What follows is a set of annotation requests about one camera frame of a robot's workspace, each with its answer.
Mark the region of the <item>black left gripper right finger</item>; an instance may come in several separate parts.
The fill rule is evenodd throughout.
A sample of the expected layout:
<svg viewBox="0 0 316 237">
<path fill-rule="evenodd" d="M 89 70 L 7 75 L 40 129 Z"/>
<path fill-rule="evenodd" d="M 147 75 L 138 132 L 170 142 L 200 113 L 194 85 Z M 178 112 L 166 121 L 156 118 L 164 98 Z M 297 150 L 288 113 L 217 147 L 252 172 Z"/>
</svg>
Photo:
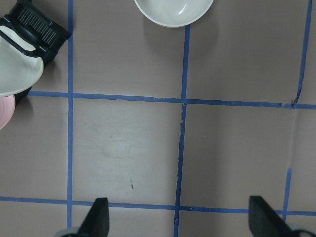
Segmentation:
<svg viewBox="0 0 316 237">
<path fill-rule="evenodd" d="M 296 236 L 261 196 L 249 197 L 248 226 L 254 237 Z"/>
</svg>

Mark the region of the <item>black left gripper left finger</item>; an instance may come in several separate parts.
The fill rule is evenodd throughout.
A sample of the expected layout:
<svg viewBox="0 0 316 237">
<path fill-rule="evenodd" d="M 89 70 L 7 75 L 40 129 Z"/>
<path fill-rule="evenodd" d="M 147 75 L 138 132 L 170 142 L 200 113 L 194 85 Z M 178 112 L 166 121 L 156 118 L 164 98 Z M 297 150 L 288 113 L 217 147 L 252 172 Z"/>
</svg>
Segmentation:
<svg viewBox="0 0 316 237">
<path fill-rule="evenodd" d="M 79 237 L 107 237 L 109 229 L 108 199 L 106 197 L 97 198 L 81 224 L 77 235 Z"/>
</svg>

